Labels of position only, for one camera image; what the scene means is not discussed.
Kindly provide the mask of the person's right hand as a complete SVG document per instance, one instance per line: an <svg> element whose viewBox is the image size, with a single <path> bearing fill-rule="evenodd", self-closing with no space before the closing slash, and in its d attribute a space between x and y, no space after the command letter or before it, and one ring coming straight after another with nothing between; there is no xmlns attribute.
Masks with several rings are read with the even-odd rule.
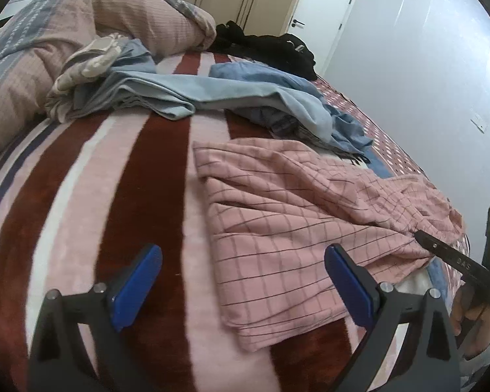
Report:
<svg viewBox="0 0 490 392"><path fill-rule="evenodd" d="M459 336L464 321L476 322L474 338L464 348L463 356L471 359L482 354L490 345L490 304L472 304L466 309L463 303L471 299L473 289L463 285L454 296L449 321L455 336Z"/></svg>

